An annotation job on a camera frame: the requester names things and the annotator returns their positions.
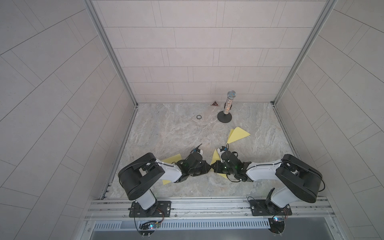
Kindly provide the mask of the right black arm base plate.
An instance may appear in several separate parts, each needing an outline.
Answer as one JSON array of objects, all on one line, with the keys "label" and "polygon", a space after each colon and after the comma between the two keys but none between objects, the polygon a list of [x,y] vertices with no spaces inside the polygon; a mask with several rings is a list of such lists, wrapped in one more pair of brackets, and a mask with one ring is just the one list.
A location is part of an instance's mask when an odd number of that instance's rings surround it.
[{"label": "right black arm base plate", "polygon": [[262,199],[248,199],[251,212],[253,216],[291,216],[292,209],[290,205],[286,205],[284,208],[279,208],[271,201]]}]

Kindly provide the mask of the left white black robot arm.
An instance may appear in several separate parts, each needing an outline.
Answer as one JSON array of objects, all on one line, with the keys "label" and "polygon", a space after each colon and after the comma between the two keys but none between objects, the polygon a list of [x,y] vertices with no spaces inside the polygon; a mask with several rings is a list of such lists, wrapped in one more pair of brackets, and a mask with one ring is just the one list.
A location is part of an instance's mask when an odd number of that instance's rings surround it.
[{"label": "left white black robot arm", "polygon": [[147,211],[157,207],[157,199],[151,187],[159,180],[181,183],[188,177],[198,177],[211,170],[200,150],[193,150],[186,159],[168,164],[147,153],[122,168],[118,173],[119,183],[131,201]]}]

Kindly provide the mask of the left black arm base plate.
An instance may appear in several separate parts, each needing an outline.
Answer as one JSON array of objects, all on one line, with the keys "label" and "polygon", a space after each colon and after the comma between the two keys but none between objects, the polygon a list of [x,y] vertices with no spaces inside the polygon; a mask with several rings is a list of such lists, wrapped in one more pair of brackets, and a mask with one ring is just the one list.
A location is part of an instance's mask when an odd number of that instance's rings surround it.
[{"label": "left black arm base plate", "polygon": [[129,208],[130,218],[168,218],[171,211],[171,201],[156,201],[154,205],[144,210],[138,202],[133,202]]}]

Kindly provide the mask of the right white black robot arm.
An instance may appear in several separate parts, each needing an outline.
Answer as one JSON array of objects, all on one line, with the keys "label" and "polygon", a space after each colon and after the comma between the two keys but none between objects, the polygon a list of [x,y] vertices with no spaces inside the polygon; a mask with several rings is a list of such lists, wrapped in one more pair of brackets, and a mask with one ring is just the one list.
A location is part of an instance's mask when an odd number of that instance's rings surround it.
[{"label": "right white black robot arm", "polygon": [[322,174],[293,155],[286,154],[282,159],[267,163],[242,162],[238,153],[228,148],[218,149],[220,159],[211,166],[215,173],[232,175],[241,182],[276,180],[284,184],[279,191],[270,191],[266,202],[276,207],[298,200],[315,203],[323,183]]}]

